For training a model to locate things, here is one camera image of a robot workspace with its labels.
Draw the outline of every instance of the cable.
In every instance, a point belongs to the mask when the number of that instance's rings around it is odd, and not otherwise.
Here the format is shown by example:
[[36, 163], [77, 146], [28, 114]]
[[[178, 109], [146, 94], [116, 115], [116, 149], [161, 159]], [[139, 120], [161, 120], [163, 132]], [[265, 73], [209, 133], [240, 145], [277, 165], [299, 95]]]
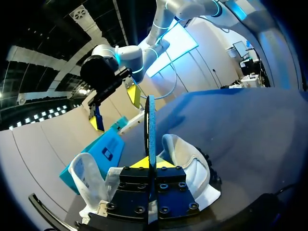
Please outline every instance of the cable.
[[[202, 19], [204, 19], [204, 20], [206, 20], [206, 21], [208, 21], [208, 22], [210, 22], [210, 23], [212, 23], [210, 20], [208, 20], [207, 18], [203, 18], [203, 17], [201, 17], [201, 16], [198, 16], [197, 18], [202, 18]], [[223, 28], [220, 28], [219, 27], [219, 29], [221, 29], [223, 32], [225, 32], [225, 33], [229, 33], [230, 32], [230, 29], [227, 29], [227, 31], [226, 30], [224, 30]]]
[[[163, 48], [164, 48], [164, 46], [162, 45], [161, 41], [162, 41], [163, 36], [164, 36], [166, 33], [164, 33], [161, 37], [159, 37], [159, 38], [160, 38], [160, 40], [159, 40], [159, 41], [160, 41], [160, 45], [161, 45]], [[168, 59], [170, 60], [170, 63], [171, 63], [171, 65], [172, 65], [173, 69], [174, 69], [174, 73], [175, 73], [175, 83], [174, 83], [174, 86], [173, 86], [173, 88], [171, 89], [171, 91], [170, 91], [169, 93], [167, 93], [166, 95], [160, 96], [160, 97], [155, 97], [155, 98], [154, 98], [155, 100], [161, 100], [161, 99], [163, 99], [163, 98], [165, 98], [165, 97], [171, 95], [171, 94], [173, 93], [174, 89], [177, 87], [177, 83], [178, 83], [178, 73], [177, 73], [177, 70], [176, 70], [176, 68], [175, 68], [175, 66], [174, 66], [174, 63], [173, 63], [172, 59], [170, 58], [170, 56], [169, 56], [167, 50], [166, 50], [165, 52], [166, 52], [166, 54], [167, 54], [167, 56], [168, 56]], [[146, 99], [146, 98], [147, 98], [147, 97], [144, 96], [144, 95], [140, 95], [140, 97], [143, 98], [143, 99]]]
[[275, 195], [275, 196], [278, 196], [278, 195], [281, 194], [282, 192], [284, 192], [284, 191], [286, 191], [286, 190], [288, 190], [288, 189], [290, 189], [290, 188], [293, 188], [294, 186], [296, 186], [296, 184], [289, 184], [289, 185], [283, 187], [282, 189], [280, 189], [280, 190], [279, 190], [278, 192], [276, 192], [274, 195]]

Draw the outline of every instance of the blue table surface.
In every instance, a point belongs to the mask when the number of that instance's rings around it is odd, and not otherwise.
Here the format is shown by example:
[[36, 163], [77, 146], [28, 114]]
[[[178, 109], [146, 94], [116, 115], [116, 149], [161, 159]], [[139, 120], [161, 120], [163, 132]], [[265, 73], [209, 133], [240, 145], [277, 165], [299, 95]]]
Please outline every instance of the blue table surface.
[[[225, 220], [263, 193], [298, 181], [308, 152], [308, 94], [277, 88], [222, 89], [179, 96], [156, 112], [156, 154], [161, 138], [176, 134], [210, 156], [222, 179], [210, 206]], [[123, 135], [119, 166], [145, 157], [143, 123]], [[286, 201], [288, 190], [280, 198]]]

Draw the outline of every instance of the white panel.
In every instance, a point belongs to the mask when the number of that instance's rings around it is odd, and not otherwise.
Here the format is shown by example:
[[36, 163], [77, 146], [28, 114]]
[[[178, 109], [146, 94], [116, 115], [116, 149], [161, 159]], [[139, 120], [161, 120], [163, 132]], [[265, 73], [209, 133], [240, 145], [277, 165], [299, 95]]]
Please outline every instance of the white panel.
[[49, 144], [40, 123], [14, 128], [13, 135], [25, 164], [38, 184], [68, 211], [75, 193], [59, 178], [65, 165]]
[[109, 99], [121, 116], [126, 116], [128, 120], [132, 119], [140, 112], [139, 109], [131, 103], [124, 83], [109, 96]]
[[40, 124], [50, 145], [65, 165], [69, 165], [73, 158], [83, 150], [64, 116], [47, 119]]
[[68, 129], [79, 141], [82, 149], [91, 144], [101, 133], [96, 131], [89, 122], [89, 115], [83, 106], [77, 107], [61, 117], [65, 120]]
[[206, 78], [206, 81], [209, 83], [209, 88], [211, 90], [219, 89], [221, 86], [220, 86], [216, 76], [212, 74], [211, 70], [206, 65], [204, 59], [202, 58], [200, 53], [198, 53], [198, 50], [193, 49], [192, 51], [190, 51], [190, 54], [191, 54], [192, 58], [195, 60], [195, 62], [197, 63], [201, 72], [203, 73], [203, 76]]
[[[96, 91], [90, 93], [87, 98], [82, 102], [83, 108], [86, 111], [87, 115], [90, 115], [90, 109], [88, 102], [96, 95]], [[109, 98], [104, 100], [100, 106], [100, 113], [103, 116], [103, 124], [105, 130], [108, 130], [118, 119], [122, 116], [118, 112], [117, 108], [112, 104]]]
[[203, 76], [194, 59], [187, 53], [174, 62], [177, 73], [188, 91], [210, 89], [209, 82]]
[[215, 69], [221, 84], [224, 86], [234, 82], [238, 76], [232, 65], [231, 58], [207, 24], [199, 22], [190, 25], [187, 27], [187, 31], [199, 44], [198, 51], [210, 69]]
[[[175, 83], [175, 71], [171, 67], [171, 65], [166, 66], [163, 70], [159, 72], [164, 80], [164, 86], [166, 89], [168, 89], [168, 92], [172, 90]], [[175, 97], [178, 97], [179, 95], [187, 93], [187, 90], [185, 89], [184, 85], [181, 82], [181, 79], [178, 77], [177, 86], [175, 87], [173, 91], [173, 95]]]
[[[144, 76], [144, 79], [139, 84], [139, 86], [141, 87], [143, 92], [146, 94], [146, 96], [148, 96], [148, 95], [154, 95], [155, 97], [161, 96], [159, 91], [156, 89], [156, 86], [155, 86], [152, 78], [149, 78], [147, 74]], [[145, 105], [145, 99], [141, 99], [141, 103], [144, 106]], [[164, 99], [155, 101], [156, 110], [159, 110], [160, 108], [162, 108], [165, 105], [166, 105], [166, 102], [165, 102]]]
[[51, 226], [29, 202], [28, 196], [32, 193], [35, 193], [38, 199], [61, 220], [65, 219], [66, 212], [40, 188], [26, 168], [10, 130], [0, 132], [0, 165], [12, 196], [39, 230], [45, 230]]

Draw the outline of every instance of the yellow block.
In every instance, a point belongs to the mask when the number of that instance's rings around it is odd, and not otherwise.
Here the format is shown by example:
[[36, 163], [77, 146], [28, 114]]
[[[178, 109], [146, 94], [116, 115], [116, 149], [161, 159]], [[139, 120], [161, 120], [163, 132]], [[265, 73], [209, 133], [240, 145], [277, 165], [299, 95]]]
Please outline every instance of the yellow block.
[[93, 117], [90, 119], [90, 123], [91, 123], [92, 126], [95, 128], [95, 130], [104, 133], [103, 131], [97, 129], [97, 123], [96, 123], [96, 117], [95, 117], [95, 116], [93, 116]]
[[[149, 157], [145, 157], [143, 158], [141, 161], [133, 164], [130, 167], [144, 167], [144, 168], [149, 168]], [[156, 168], [161, 168], [161, 167], [175, 167], [174, 165], [170, 164], [169, 162], [167, 162], [166, 160], [160, 158], [160, 157], [156, 157]]]
[[140, 107], [141, 90], [136, 85], [132, 85], [132, 86], [130, 86], [130, 88], [127, 89], [127, 94], [129, 96], [132, 104], [135, 107], [139, 108]]

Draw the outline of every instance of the teal box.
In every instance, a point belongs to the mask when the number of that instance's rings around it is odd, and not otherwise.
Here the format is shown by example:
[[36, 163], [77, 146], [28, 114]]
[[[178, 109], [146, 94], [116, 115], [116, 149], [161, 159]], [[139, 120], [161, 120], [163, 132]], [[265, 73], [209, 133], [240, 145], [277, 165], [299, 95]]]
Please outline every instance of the teal box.
[[[106, 131], [93, 141], [81, 153], [90, 153], [101, 172], [103, 179], [106, 178], [110, 167], [117, 167], [124, 148], [124, 141], [114, 129]], [[68, 172], [69, 165], [62, 171], [60, 178], [76, 194], [79, 194], [71, 174]]]

